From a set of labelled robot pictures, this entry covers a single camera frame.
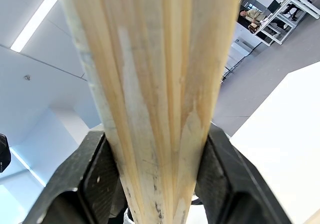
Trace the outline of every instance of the clamp jaw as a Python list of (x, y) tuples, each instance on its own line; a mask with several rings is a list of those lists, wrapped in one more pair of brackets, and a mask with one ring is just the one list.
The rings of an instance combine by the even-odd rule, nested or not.
[[(204, 148), (195, 192), (209, 224), (291, 223), (255, 166), (213, 124)], [(104, 132), (90, 131), (55, 171), (24, 223), (122, 224), (126, 207)]]

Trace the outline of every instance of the gray floor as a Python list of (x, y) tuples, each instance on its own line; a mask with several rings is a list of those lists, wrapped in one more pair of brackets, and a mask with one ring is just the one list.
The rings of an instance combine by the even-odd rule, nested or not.
[[(320, 0), (313, 1), (320, 8)], [(280, 81), (320, 61), (320, 19), (306, 15), (282, 45), (260, 44), (223, 82), (214, 123), (232, 136)]]

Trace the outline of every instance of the white table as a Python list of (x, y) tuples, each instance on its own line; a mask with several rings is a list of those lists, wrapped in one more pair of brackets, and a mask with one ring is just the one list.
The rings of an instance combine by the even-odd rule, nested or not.
[(288, 74), (230, 139), (297, 224), (320, 209), (319, 74), (320, 62)]
[[(309, 3), (307, 0), (284, 0), (281, 3), (280, 8), (275, 13), (273, 13), (273, 14), (271, 14), (271, 15), (269, 15), (267, 17), (266, 21), (254, 33), (254, 36), (259, 38), (257, 36), (257, 34), (259, 32), (261, 32), (261, 33), (264, 33), (269, 38), (271, 38), (271, 42), (269, 42), (269, 43), (266, 42), (265, 40), (259, 38), (264, 44), (270, 46), (273, 42), (276, 42), (276, 43), (281, 45), (283, 43), (283, 41), (289, 36), (289, 34), (296, 28), (297, 24), (299, 23), (299, 21), (304, 16), (304, 14), (302, 14), (296, 22), (293, 22), (293, 21), (289, 20), (286, 16), (284, 16), (282, 14), (282, 12), (287, 7), (287, 5), (290, 4), (290, 3), (292, 3), (292, 4), (296, 5), (297, 7), (299, 7), (304, 12), (304, 14), (308, 13), (308, 14), (310, 14), (311, 16), (313, 16), (316, 19), (320, 18), (320, 10), (318, 8), (316, 8), (315, 6), (313, 6), (311, 3)], [(274, 27), (271, 26), (271, 21), (274, 20), (275, 18), (283, 21), (285, 24), (290, 26), (289, 31), (281, 39), (278, 39), (277, 37), (271, 35), (267, 31), (265, 31), (265, 28), (268, 27), (268, 28), (272, 29), (273, 31), (275, 31), (276, 33), (280, 34), (280, 31), (276, 30)]]

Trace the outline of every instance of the wood grain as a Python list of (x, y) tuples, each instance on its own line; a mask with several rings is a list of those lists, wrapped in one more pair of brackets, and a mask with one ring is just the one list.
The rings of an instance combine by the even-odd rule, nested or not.
[(185, 223), (239, 0), (63, 0), (135, 223)]

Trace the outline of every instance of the ceiling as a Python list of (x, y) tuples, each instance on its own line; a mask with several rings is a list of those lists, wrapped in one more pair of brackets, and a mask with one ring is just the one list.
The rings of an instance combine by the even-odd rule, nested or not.
[(0, 133), (10, 145), (19, 144), (50, 106), (93, 106), (59, 1), (21, 53), (10, 50), (42, 1), (0, 0)]

